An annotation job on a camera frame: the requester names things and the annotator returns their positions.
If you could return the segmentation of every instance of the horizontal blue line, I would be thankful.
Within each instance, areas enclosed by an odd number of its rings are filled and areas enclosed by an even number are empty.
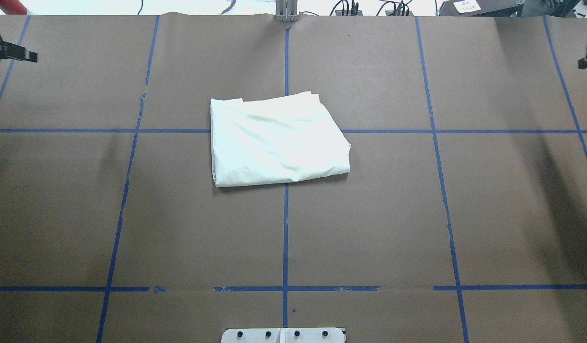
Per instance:
[[[431,134],[433,130],[416,129],[361,129],[341,130],[345,134]],[[140,134],[208,134],[209,129],[0,129],[0,133],[91,133],[91,134],[112,134],[112,133],[140,133]],[[577,130],[435,130],[438,134],[578,134]]]
[[[461,291],[520,291],[541,289],[587,289],[587,284],[489,284],[461,286]],[[434,291],[457,291],[456,286],[434,286]]]
[[[214,287],[216,292],[374,292],[381,286],[231,286]]]
[[[0,286],[0,292],[149,292],[149,287]]]

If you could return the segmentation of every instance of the folded white cloth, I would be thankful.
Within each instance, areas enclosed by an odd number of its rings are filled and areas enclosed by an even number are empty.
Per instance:
[[[350,171],[350,143],[319,96],[211,99],[217,187],[299,182]]]

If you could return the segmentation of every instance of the white bracket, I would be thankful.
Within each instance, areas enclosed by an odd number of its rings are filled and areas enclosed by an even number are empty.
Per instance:
[[[346,343],[339,328],[228,329],[221,343]]]
[[[298,21],[298,0],[276,0],[276,21]]]

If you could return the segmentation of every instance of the vertical blue line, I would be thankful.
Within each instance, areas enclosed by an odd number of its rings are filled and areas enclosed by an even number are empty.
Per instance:
[[[289,95],[289,29],[285,30],[285,96]],[[289,286],[289,184],[285,184],[283,210],[283,327],[289,327],[288,293]]]
[[[149,73],[151,71],[151,62],[154,58],[154,48],[156,47],[156,37],[158,36],[158,22],[160,21],[160,16],[156,16],[156,23],[154,24],[154,34],[151,39],[151,47],[149,49],[149,57],[147,62],[147,74],[145,76],[145,84],[147,85],[149,82]],[[119,246],[119,237],[122,232],[122,224],[124,222],[124,206],[126,205],[126,201],[128,199],[128,189],[130,187],[130,171],[132,170],[132,162],[135,158],[135,151],[137,149],[137,141],[139,139],[139,129],[141,128],[141,119],[143,119],[143,108],[145,107],[145,96],[147,94],[144,93],[141,95],[141,99],[139,100],[139,117],[137,118],[137,126],[135,127],[135,135],[132,139],[132,149],[130,150],[130,159],[128,160],[128,169],[126,170],[126,181],[124,182],[124,193],[122,195],[122,202],[119,206],[119,217],[118,217],[118,226],[115,230],[115,241],[113,242],[113,250],[111,254],[111,262],[109,264],[109,274],[107,277],[107,287],[111,287],[113,282],[113,271],[115,270],[115,261],[117,260],[118,255],[118,246]],[[105,319],[107,318],[107,310],[109,306],[109,295],[110,291],[105,292],[105,297],[103,298],[103,306],[101,310],[101,319],[99,322],[99,329],[97,332],[97,343],[101,343],[102,341],[102,334],[105,328]]]
[[[452,268],[454,269],[454,280],[456,281],[457,295],[458,295],[458,310],[460,312],[460,321],[463,327],[463,339],[465,343],[469,343],[469,334],[467,330],[467,316],[465,315],[465,304],[463,302],[463,291],[460,287],[460,275],[458,273],[458,260],[456,258],[456,248],[454,246],[454,233],[452,232],[452,220],[450,219],[450,207],[448,206],[448,194],[446,193],[446,183],[444,180],[443,168],[441,167],[441,154],[439,154],[439,142],[437,141],[437,127],[435,126],[435,117],[433,117],[433,104],[431,102],[431,95],[428,90],[428,76],[427,68],[424,60],[424,50],[422,48],[422,35],[420,32],[420,22],[418,17],[416,20],[416,31],[418,36],[418,48],[420,50],[420,62],[422,65],[422,76],[424,78],[424,89],[427,94],[428,112],[431,121],[431,130],[433,131],[433,147],[435,148],[435,157],[437,159],[437,171],[439,173],[439,185],[441,186],[441,198],[446,209],[446,219],[448,220],[448,233],[450,235],[450,255],[452,256]]]
[[[23,30],[20,33],[18,45],[21,45],[23,43],[23,38],[25,37],[26,29],[29,26],[29,21],[30,21],[30,15],[28,15],[25,20],[25,25],[23,25]],[[3,96],[3,91],[6,90],[6,84],[8,84],[8,79],[10,78],[10,73],[12,72],[13,67],[14,67],[14,60],[11,60],[10,66],[8,66],[8,71],[6,72],[6,77],[3,79],[3,82],[1,83],[0,102],[1,102],[1,97]]]
[[[566,87],[566,82],[564,81],[564,76],[562,75],[562,71],[559,67],[558,57],[556,56],[556,52],[554,49],[554,43],[552,42],[552,35],[549,32],[549,25],[547,24],[547,17],[543,16],[543,25],[545,26],[545,33],[547,34],[547,41],[549,43],[549,49],[552,52],[552,57],[554,57],[554,64],[556,66],[556,71],[558,71],[558,77],[560,78],[560,83],[562,84],[562,89],[564,90],[564,94],[566,96],[566,101],[568,102],[568,108],[570,109],[570,114],[572,115],[572,120],[575,122],[575,127],[577,128],[577,134],[579,135],[579,140],[581,141],[581,145],[583,146],[583,153],[585,154],[585,159],[587,160],[587,144],[585,144],[585,138],[583,138],[583,132],[581,132],[581,125],[577,119],[577,113],[575,113],[575,107],[572,106],[572,100],[570,100],[570,95],[568,93],[568,87]]]

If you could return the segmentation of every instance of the white towel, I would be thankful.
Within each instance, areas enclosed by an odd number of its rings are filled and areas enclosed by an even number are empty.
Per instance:
[[[211,99],[217,187],[299,182],[350,171],[350,143],[319,96]]]

